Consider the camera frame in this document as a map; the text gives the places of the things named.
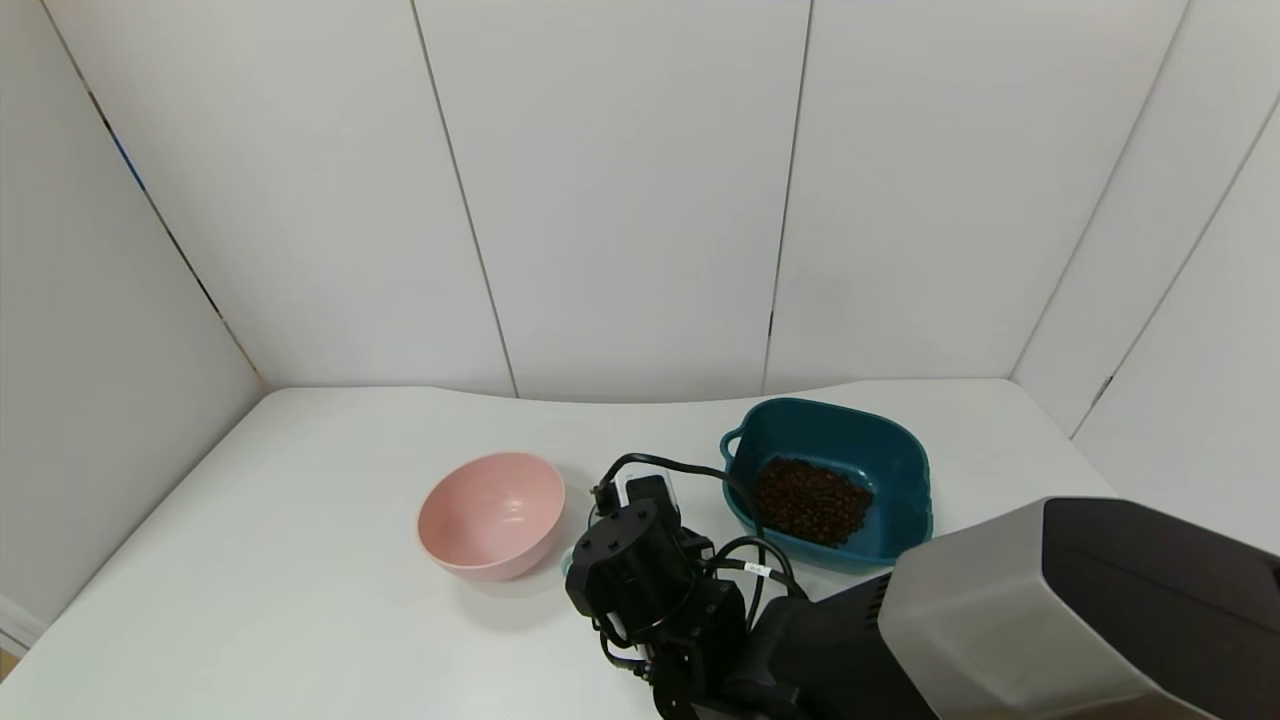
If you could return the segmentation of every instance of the bowl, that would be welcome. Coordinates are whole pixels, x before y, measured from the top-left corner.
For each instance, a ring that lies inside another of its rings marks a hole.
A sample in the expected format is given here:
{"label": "bowl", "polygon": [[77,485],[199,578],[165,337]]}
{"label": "bowl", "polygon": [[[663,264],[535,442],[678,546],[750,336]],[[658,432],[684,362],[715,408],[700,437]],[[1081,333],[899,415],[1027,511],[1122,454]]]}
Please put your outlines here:
{"label": "bowl", "polygon": [[[737,450],[730,443],[739,439]],[[765,528],[792,560],[845,573],[892,565],[908,550],[933,537],[929,459],[902,425],[850,407],[780,397],[748,411],[742,424],[721,439],[724,470],[753,492],[774,457],[800,459],[835,470],[874,495],[861,529],[840,547],[827,547]],[[724,486],[724,501],[748,532],[746,509]]]}
{"label": "bowl", "polygon": [[436,484],[417,515],[417,537],[442,568],[467,580],[509,580],[556,544],[564,480],[525,452],[472,460]]}

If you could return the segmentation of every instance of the basket handle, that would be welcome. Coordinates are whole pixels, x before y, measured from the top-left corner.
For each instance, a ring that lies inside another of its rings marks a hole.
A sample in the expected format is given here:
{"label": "basket handle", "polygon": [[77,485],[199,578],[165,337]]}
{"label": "basket handle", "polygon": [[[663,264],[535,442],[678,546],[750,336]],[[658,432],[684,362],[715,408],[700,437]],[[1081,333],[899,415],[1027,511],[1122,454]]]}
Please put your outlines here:
{"label": "basket handle", "polygon": [[732,430],[724,433],[721,438],[721,456],[724,457],[724,469],[727,470],[730,464],[733,462],[733,454],[728,451],[728,443],[742,437],[742,425],[733,428]]}

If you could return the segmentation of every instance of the pink bowl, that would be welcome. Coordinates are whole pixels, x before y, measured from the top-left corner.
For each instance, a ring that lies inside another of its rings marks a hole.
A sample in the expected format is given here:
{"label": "pink bowl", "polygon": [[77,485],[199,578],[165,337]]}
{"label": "pink bowl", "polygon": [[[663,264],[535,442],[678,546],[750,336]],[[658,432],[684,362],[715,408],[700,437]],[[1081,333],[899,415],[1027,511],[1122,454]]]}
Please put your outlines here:
{"label": "pink bowl", "polygon": [[449,473],[422,503],[417,537],[431,560],[467,580],[509,580],[556,544],[564,480],[525,452],[500,452]]}

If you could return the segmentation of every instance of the white label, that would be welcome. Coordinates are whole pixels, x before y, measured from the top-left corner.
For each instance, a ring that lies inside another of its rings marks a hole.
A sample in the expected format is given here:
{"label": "white label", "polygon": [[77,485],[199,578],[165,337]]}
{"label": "white label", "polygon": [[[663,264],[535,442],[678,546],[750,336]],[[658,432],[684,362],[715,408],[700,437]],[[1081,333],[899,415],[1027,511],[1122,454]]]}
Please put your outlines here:
{"label": "white label", "polygon": [[768,578],[769,573],[772,573],[768,565],[760,565],[759,562],[746,562],[745,565],[742,565],[742,569],[746,570],[748,573],[755,573],[762,578]]}

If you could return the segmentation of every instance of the panel seam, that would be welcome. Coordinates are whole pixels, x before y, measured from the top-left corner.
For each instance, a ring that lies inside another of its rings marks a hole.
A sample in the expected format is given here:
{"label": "panel seam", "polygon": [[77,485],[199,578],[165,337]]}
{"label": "panel seam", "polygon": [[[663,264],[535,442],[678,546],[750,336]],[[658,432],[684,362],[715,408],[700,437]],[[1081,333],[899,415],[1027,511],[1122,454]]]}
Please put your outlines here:
{"label": "panel seam", "polygon": [[422,18],[417,13],[417,3],[408,0],[410,12],[413,13],[413,29],[417,32],[417,44],[422,49],[422,63],[426,65],[426,78],[431,83],[431,97],[435,99],[435,110],[440,117],[440,128],[444,131],[444,143],[449,149],[449,163],[453,165],[453,178],[458,184],[458,196],[462,199],[462,210],[467,217],[467,228],[471,232],[471,245],[476,251],[476,261],[480,263],[480,278],[484,281],[484,290],[489,295],[489,307],[493,310],[493,323],[498,329],[498,343],[502,346],[502,357],[507,363],[507,378],[511,380],[511,392],[520,398],[520,386],[516,384],[516,368],[511,364],[511,351],[507,348],[507,336],[502,329],[502,316],[498,313],[498,301],[493,296],[493,283],[489,282],[489,269],[484,263],[484,252],[480,250],[480,236],[476,234],[476,223],[471,215],[471,202],[467,201],[467,191],[462,184],[462,170],[458,168],[458,155],[453,149],[453,136],[449,133],[449,123],[444,118],[444,104],[440,102],[440,88],[435,83],[435,70],[431,68],[431,55],[426,50],[426,33],[422,31]]}
{"label": "panel seam", "polygon": [[1080,252],[1080,246],[1084,245],[1084,238],[1088,237],[1089,231],[1093,228],[1093,222],[1098,217],[1098,209],[1102,208],[1102,201],[1106,200],[1107,192],[1111,190],[1111,183],[1115,181],[1116,174],[1120,170],[1120,165],[1124,164],[1125,155],[1129,154],[1129,146],[1133,143],[1133,138],[1138,135],[1138,128],[1142,126],[1142,119],[1147,115],[1147,108],[1151,106],[1151,99],[1156,95],[1156,88],[1160,86],[1160,81],[1165,74],[1165,68],[1169,65],[1169,58],[1174,54],[1174,47],[1179,45],[1183,36],[1183,27],[1187,24],[1187,17],[1190,14],[1192,5],[1197,0],[1188,0],[1187,5],[1183,6],[1183,14],[1178,18],[1178,26],[1174,27],[1172,35],[1169,36],[1169,45],[1165,47],[1165,56],[1160,59],[1160,67],[1156,69],[1156,74],[1151,81],[1151,86],[1147,88],[1147,95],[1142,100],[1142,108],[1138,109],[1138,114],[1133,118],[1133,124],[1129,127],[1129,135],[1124,140],[1124,145],[1120,147],[1120,154],[1116,155],[1115,163],[1111,165],[1111,172],[1107,174],[1107,182],[1102,184],[1102,192],[1098,193],[1097,200],[1093,202],[1093,210],[1089,211],[1089,219],[1084,223],[1084,228],[1080,229],[1080,237],[1075,238],[1075,245],[1071,247],[1071,254],[1068,255],[1066,263],[1062,264],[1062,272],[1057,275],[1057,282],[1053,283],[1052,292],[1044,300],[1044,306],[1041,307],[1039,316],[1036,318],[1036,324],[1032,325],[1032,332],[1027,334],[1027,341],[1023,342],[1023,348],[1018,354],[1018,359],[1009,368],[1009,374],[1005,375],[1007,379],[1014,378],[1014,373],[1018,372],[1018,366],[1027,357],[1027,351],[1032,346],[1032,341],[1036,338],[1036,333],[1039,331],[1041,324],[1044,322],[1044,315],[1048,314],[1050,306],[1053,305],[1053,299],[1057,297],[1059,291],[1062,290],[1062,282],[1066,279],[1066,273],[1071,269],[1071,264],[1075,263],[1076,255]]}
{"label": "panel seam", "polygon": [[[1266,133],[1267,126],[1271,124],[1272,118],[1275,118],[1277,106],[1280,106],[1280,94],[1276,94],[1275,100],[1271,101],[1271,109],[1267,110],[1266,117],[1262,118],[1262,124],[1258,127],[1258,132],[1253,136],[1253,142],[1249,143],[1249,149],[1240,158],[1240,164],[1235,167],[1235,172],[1231,174],[1230,182],[1226,183],[1226,187],[1222,190],[1222,195],[1217,199],[1217,204],[1213,205],[1213,211],[1208,214],[1208,219],[1204,220],[1204,225],[1201,228],[1199,234],[1196,236],[1196,242],[1192,243],[1190,250],[1183,258],[1183,261],[1178,265],[1178,272],[1174,273],[1174,277],[1169,281],[1169,284],[1165,286],[1165,292],[1160,293],[1160,300],[1157,300],[1155,307],[1151,309],[1151,314],[1148,314],[1147,320],[1143,322],[1142,329],[1139,329],[1138,334],[1133,337],[1133,342],[1129,343],[1129,348],[1125,350],[1124,355],[1120,357],[1120,361],[1116,363],[1115,369],[1111,370],[1112,379],[1115,379],[1115,377],[1120,374],[1120,369],[1124,368],[1125,361],[1129,360],[1129,355],[1133,354],[1133,348],[1138,347],[1138,342],[1142,341],[1142,336],[1146,334],[1147,328],[1151,327],[1151,322],[1156,318],[1156,314],[1160,313],[1161,305],[1165,304],[1165,300],[1169,297],[1169,293],[1174,290],[1174,286],[1178,284],[1178,278],[1183,275],[1183,270],[1185,270],[1187,264],[1190,263],[1192,255],[1196,255],[1196,250],[1199,249],[1201,241],[1203,241],[1204,236],[1208,233],[1208,228],[1213,225],[1213,220],[1217,218],[1217,213],[1222,209],[1222,205],[1226,202],[1226,197],[1231,195],[1231,190],[1235,187],[1235,181],[1240,178],[1240,173],[1244,172],[1244,167],[1249,164],[1249,158],[1253,156],[1253,150],[1258,146],[1258,141],[1262,140],[1262,135]],[[1084,416],[1080,418],[1080,421],[1075,425],[1075,429],[1071,430],[1070,434],[1071,439],[1075,439],[1075,434],[1079,433],[1080,428],[1084,427],[1085,420],[1088,420],[1089,415],[1093,414],[1093,409],[1098,406],[1098,402],[1102,400],[1102,395],[1105,395],[1106,391],[1110,389],[1111,384],[1112,383],[1108,382],[1107,387],[1103,388],[1101,393],[1098,393],[1098,397],[1093,401],[1093,405],[1089,405],[1089,409],[1085,410]]]}
{"label": "panel seam", "polygon": [[800,109],[804,105],[804,79],[809,70],[809,40],[813,36],[813,5],[809,0],[809,14],[805,18],[804,50],[800,55],[800,87],[796,88],[796,114],[791,127],[791,158],[787,160],[787,188],[782,196],[782,225],[778,228],[778,256],[773,264],[773,296],[769,300],[769,329],[764,338],[764,368],[760,370],[760,395],[767,393],[769,382],[769,355],[773,350],[773,322],[778,311],[778,283],[782,275],[782,243],[787,236],[787,211],[791,209],[791,181],[796,169],[796,142],[800,138]]}

